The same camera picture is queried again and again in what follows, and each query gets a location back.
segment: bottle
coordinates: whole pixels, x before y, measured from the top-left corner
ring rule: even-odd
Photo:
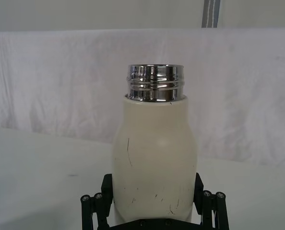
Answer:
[[[113,144],[116,223],[190,222],[196,144],[183,95],[183,66],[131,65],[124,119]]]

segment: metal threaded neck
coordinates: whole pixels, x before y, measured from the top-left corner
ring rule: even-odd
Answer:
[[[171,102],[184,98],[181,65],[130,65],[127,81],[126,97],[130,100]]]

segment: white backdrop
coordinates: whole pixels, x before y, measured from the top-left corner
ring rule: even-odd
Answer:
[[[285,166],[285,29],[0,33],[0,127],[111,142],[131,63],[184,65],[200,155]]]

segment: gray stripe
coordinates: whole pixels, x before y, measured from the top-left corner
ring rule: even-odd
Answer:
[[[220,0],[204,0],[202,28],[216,28],[219,16]]]

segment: white table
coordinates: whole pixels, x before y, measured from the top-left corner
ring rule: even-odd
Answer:
[[[0,230],[81,229],[80,197],[100,191],[110,153],[105,143],[0,128]],[[199,158],[198,172],[205,189],[227,195],[230,229],[285,230],[285,169]]]

